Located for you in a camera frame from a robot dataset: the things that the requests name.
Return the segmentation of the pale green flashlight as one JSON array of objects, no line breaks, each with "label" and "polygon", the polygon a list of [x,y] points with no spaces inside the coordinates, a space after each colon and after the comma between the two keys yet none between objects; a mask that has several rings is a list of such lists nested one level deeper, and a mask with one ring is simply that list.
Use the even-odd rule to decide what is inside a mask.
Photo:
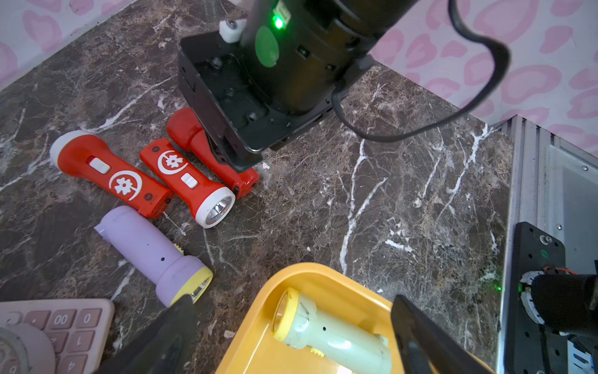
[{"label": "pale green flashlight", "polygon": [[277,341],[319,357],[355,373],[390,373],[389,339],[369,333],[332,316],[299,291],[288,288],[278,302],[271,332]]}]

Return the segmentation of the plain red flashlight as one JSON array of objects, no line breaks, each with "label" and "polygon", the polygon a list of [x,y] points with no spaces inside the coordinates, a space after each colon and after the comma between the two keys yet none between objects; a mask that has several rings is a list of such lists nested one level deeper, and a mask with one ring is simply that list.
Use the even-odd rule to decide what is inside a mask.
[{"label": "plain red flashlight", "polygon": [[237,198],[249,195],[258,183],[259,175],[254,169],[237,173],[229,165],[216,160],[207,134],[192,109],[183,108],[175,112],[168,120],[167,133],[180,148],[198,157]]}]

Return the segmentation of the red white flashlight emblem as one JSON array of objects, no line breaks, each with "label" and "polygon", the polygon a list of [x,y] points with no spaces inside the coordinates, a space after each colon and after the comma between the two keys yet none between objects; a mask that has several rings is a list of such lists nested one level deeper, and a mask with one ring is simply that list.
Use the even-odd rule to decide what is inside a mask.
[{"label": "red white flashlight emblem", "polygon": [[235,205],[236,196],[228,187],[208,179],[166,138],[143,148],[140,158],[188,205],[203,228],[221,223]]}]

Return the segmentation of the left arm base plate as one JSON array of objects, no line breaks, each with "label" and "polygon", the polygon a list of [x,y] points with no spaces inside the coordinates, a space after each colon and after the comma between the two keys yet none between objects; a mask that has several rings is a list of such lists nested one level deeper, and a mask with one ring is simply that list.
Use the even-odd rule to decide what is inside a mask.
[{"label": "left arm base plate", "polygon": [[532,283],[547,267],[565,266],[565,247],[528,222],[515,226],[509,276],[504,353],[506,373],[567,373],[568,343],[548,326],[532,294]]}]

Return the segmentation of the purple flashlight group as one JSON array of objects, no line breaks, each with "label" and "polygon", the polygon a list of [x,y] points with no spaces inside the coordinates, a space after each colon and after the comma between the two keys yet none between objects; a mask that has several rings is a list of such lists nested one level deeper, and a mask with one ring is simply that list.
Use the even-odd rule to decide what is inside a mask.
[{"label": "purple flashlight group", "polygon": [[185,255],[132,207],[109,211],[95,231],[155,284],[157,297],[166,307],[185,295],[197,302],[213,280],[208,266],[197,257]]}]

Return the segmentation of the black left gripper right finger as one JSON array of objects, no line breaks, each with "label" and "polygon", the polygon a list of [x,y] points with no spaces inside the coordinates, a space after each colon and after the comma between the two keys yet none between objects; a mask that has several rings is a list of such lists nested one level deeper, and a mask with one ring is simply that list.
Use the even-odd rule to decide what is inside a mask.
[{"label": "black left gripper right finger", "polygon": [[405,373],[492,373],[461,348],[406,296],[397,295],[390,318]]}]

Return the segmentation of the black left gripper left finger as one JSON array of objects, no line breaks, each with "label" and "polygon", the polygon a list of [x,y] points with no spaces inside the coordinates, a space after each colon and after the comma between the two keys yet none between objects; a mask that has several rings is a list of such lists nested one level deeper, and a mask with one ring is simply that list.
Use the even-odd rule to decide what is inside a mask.
[{"label": "black left gripper left finger", "polygon": [[182,296],[97,373],[183,373],[192,356],[197,310]]}]

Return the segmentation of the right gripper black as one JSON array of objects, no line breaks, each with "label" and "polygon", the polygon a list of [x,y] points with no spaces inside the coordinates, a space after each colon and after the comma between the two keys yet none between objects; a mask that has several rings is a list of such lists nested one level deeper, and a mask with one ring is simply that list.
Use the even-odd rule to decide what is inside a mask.
[{"label": "right gripper black", "polygon": [[241,46],[216,31],[183,37],[178,47],[178,88],[207,133],[209,150],[236,172],[260,163],[327,117],[321,101],[303,115],[278,111],[259,96],[242,64]]}]

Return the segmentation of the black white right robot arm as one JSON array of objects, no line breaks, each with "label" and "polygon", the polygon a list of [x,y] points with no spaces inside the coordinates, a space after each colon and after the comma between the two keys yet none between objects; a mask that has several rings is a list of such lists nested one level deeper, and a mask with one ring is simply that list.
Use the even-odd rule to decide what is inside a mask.
[{"label": "black white right robot arm", "polygon": [[401,1],[258,1],[226,42],[218,31],[183,37],[179,87],[206,131],[207,152],[237,174],[261,171],[263,260],[313,259],[365,285],[413,272],[411,200],[448,141],[481,126],[467,118],[396,143],[359,137],[409,132],[451,114],[369,52]]}]

